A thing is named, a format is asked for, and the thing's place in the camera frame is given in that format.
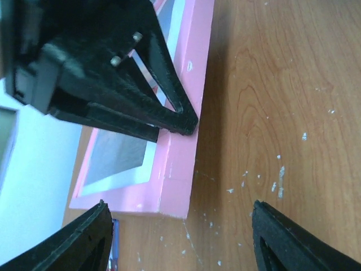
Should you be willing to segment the red blue screwdriver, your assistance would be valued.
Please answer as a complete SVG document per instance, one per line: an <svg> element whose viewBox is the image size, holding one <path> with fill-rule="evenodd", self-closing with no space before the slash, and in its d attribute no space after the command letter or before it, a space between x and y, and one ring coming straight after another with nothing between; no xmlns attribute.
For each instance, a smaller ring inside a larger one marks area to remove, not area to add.
<svg viewBox="0 0 361 271"><path fill-rule="evenodd" d="M119 257L119 220L113 219L113 235L112 235L112 246L109 253L108 271L118 271L118 257Z"/></svg>

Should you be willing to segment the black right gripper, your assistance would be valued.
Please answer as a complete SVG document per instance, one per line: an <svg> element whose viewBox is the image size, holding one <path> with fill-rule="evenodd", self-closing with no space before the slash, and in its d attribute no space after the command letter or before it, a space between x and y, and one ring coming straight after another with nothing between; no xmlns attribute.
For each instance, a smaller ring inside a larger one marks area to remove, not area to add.
<svg viewBox="0 0 361 271"><path fill-rule="evenodd" d="M158 76L158 21L150 1L2 1L7 93L71 123L156 143L158 100L135 51Z"/></svg>

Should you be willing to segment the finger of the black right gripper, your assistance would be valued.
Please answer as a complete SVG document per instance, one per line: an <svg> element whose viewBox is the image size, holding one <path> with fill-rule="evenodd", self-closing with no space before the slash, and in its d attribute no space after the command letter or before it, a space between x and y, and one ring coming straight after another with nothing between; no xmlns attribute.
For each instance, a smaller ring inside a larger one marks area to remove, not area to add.
<svg viewBox="0 0 361 271"><path fill-rule="evenodd" d="M50 43L60 62L51 107L87 105L173 133L198 118L176 74L158 20L103 16Z"/></svg>

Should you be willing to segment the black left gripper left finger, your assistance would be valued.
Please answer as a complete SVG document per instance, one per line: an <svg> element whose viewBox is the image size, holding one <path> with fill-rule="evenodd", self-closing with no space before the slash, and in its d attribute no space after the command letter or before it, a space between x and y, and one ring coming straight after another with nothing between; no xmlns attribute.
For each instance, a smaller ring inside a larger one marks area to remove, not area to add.
<svg viewBox="0 0 361 271"><path fill-rule="evenodd" d="M1 270L107 270L112 238L111 212L101 200Z"/></svg>

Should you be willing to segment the pink wooden photo frame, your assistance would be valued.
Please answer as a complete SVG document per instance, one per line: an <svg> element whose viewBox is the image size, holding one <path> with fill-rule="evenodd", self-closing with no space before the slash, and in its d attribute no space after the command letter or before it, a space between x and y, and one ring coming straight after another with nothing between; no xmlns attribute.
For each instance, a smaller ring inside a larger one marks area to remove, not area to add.
<svg viewBox="0 0 361 271"><path fill-rule="evenodd" d="M172 60L179 79L200 114L212 26L213 1L185 1L178 43ZM85 152L80 154L80 171L85 155L90 154L88 139L80 140ZM184 219L188 215L198 135L190 136L161 130L148 182L79 196L83 181L78 179L69 201L73 209L89 209L100 200L109 209L126 215L163 215Z"/></svg>

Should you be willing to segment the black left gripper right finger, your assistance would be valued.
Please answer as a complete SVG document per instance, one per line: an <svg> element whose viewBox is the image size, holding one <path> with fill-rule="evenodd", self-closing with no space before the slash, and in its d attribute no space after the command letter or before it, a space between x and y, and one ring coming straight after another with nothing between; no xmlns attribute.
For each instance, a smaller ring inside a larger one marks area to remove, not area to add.
<svg viewBox="0 0 361 271"><path fill-rule="evenodd" d="M360 270L359 262L266 202L254 202L252 228L258 270Z"/></svg>

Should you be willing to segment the photo in frame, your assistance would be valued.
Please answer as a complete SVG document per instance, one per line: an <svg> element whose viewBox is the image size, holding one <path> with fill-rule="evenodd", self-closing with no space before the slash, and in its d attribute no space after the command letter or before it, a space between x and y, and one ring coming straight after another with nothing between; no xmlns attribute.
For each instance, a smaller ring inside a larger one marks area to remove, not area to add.
<svg viewBox="0 0 361 271"><path fill-rule="evenodd" d="M175 55L185 1L153 1L170 56ZM140 138L94 129L83 160L83 181L78 195L85 196L149 181L156 144Z"/></svg>

